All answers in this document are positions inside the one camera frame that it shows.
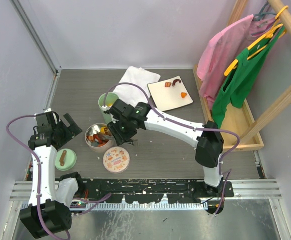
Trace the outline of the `brown glazed food piece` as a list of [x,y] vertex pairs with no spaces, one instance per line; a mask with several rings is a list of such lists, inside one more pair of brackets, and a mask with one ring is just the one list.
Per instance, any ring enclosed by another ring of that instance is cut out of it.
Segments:
[[107,128],[107,133],[106,133],[107,136],[112,136],[113,134],[111,133],[111,131]]

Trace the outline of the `yellow corn cob piece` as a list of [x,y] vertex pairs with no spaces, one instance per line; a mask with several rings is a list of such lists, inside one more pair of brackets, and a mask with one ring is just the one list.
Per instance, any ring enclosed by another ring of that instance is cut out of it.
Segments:
[[107,131],[108,131],[107,127],[102,127],[101,130],[100,130],[100,132],[101,132],[102,134],[104,134],[104,135],[107,134]]

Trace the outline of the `red drumstick food piece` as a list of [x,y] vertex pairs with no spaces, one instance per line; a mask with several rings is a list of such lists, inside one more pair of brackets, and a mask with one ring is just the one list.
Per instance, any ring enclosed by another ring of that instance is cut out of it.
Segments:
[[94,134],[94,135],[89,135],[87,137],[87,139],[92,142],[92,143],[98,143],[98,144],[101,144],[103,141],[102,139],[99,137],[98,134]]

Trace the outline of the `round silver tin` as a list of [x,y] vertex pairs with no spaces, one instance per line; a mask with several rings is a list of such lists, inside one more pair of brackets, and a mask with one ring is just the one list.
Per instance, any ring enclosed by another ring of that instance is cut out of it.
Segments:
[[[96,123],[90,126],[85,132],[85,142],[96,153],[105,153],[108,149],[112,148],[115,145],[115,139],[113,136],[109,136],[109,135],[105,135],[101,133],[102,127],[108,128],[108,126],[104,123]],[[103,142],[108,142],[108,143],[102,147],[98,147],[100,143],[91,142],[88,140],[87,138],[88,136],[96,135],[96,134],[102,139],[102,143]]]

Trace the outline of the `tall green canister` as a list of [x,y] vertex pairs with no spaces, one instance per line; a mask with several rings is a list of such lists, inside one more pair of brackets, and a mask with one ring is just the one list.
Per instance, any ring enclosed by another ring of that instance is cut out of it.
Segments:
[[98,100],[98,105],[101,111],[102,106],[107,106],[108,102],[116,102],[119,99],[119,96],[116,93],[110,92],[107,95],[104,93]]

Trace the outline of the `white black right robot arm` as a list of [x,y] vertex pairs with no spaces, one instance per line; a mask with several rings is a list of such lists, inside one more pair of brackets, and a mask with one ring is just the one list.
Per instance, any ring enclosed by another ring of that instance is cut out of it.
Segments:
[[195,161],[203,167],[205,192],[210,197],[216,197],[222,192],[224,177],[220,159],[224,139],[214,122],[190,122],[163,113],[144,102],[133,107],[120,99],[105,113],[112,118],[107,127],[118,146],[131,142],[138,130],[143,129],[166,134],[194,147]]

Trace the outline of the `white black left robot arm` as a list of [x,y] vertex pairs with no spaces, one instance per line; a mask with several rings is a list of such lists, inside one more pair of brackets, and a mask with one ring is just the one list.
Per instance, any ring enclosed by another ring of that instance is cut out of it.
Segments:
[[64,118],[69,126],[51,109],[37,114],[35,133],[28,141],[33,159],[32,193],[28,207],[20,211],[20,220],[35,239],[68,232],[72,200],[86,192],[78,172],[61,177],[58,187],[55,184],[58,150],[82,132],[69,114]]

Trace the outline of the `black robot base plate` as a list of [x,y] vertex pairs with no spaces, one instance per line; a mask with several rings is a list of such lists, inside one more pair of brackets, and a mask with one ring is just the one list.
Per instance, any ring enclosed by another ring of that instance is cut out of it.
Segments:
[[231,182],[221,182],[213,188],[200,179],[82,179],[76,198],[101,200],[107,194],[110,204],[160,203],[167,198],[169,204],[203,203],[204,199],[233,198]]

